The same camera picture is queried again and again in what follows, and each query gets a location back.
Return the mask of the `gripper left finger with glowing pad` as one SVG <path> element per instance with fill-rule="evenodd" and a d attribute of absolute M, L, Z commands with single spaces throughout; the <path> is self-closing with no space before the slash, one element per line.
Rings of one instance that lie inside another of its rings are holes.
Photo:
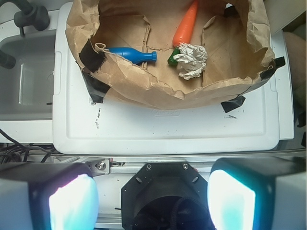
<path fill-rule="evenodd" d="M 92 230 L 98 211 L 96 182 L 84 163 L 0 166 L 2 230 Z"/>

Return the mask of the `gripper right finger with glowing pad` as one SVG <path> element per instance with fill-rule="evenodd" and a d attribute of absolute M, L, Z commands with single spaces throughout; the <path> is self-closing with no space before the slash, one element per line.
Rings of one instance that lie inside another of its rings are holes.
<path fill-rule="evenodd" d="M 218 230 L 305 230 L 306 158 L 219 158 L 207 200 Z"/>

